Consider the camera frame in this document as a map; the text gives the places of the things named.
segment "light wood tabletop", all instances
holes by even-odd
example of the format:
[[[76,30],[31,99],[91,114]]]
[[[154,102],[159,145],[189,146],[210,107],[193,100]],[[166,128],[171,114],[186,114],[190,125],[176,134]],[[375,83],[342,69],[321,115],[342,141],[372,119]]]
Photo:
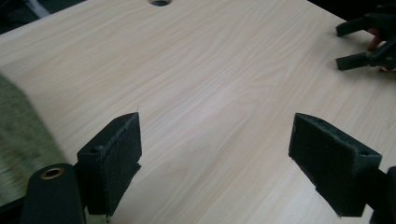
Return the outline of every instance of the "light wood tabletop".
[[[88,0],[0,36],[0,73],[70,163],[138,111],[141,170],[114,223],[368,223],[338,217],[288,156],[294,113],[329,121],[395,165],[396,75],[305,0]]]

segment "table hole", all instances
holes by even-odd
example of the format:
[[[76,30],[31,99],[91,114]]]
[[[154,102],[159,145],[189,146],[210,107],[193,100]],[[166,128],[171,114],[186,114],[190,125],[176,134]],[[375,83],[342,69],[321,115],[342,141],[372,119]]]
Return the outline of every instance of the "table hole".
[[[152,5],[156,7],[165,7],[171,4],[172,0],[148,0]]]

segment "green cushion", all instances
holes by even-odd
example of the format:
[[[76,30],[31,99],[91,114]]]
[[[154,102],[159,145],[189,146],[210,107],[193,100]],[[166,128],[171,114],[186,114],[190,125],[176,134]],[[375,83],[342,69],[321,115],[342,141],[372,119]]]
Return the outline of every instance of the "green cushion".
[[[29,177],[65,159],[27,97],[0,76],[0,205],[24,196]]]

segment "black foam block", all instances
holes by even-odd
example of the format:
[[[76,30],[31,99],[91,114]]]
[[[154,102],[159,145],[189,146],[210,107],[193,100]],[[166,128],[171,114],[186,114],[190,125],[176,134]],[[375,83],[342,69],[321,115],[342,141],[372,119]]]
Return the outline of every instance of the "black foam block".
[[[380,154],[322,119],[296,114],[289,156],[339,216],[361,216],[367,203],[361,179],[378,169]]]
[[[112,120],[78,152],[79,182],[92,215],[112,216],[142,155],[138,113]]]

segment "black clamp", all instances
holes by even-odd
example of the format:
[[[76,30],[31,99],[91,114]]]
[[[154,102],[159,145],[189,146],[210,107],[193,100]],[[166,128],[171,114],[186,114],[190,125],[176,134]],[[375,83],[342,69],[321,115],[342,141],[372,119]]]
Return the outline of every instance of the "black clamp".
[[[1,223],[86,223],[91,215],[112,216],[140,169],[139,115],[113,119],[78,152],[78,163],[54,164],[35,172],[26,196],[0,207]]]
[[[370,223],[396,224],[396,166],[378,169],[382,156],[330,123],[296,114],[289,156],[340,217],[361,217],[369,204]]]
[[[360,30],[375,28],[379,38],[386,43],[373,52],[363,52],[336,59],[339,70],[363,67],[381,66],[385,70],[396,68],[396,4],[382,5],[373,13],[367,13],[361,18],[344,22],[336,27],[337,35],[349,35]]]

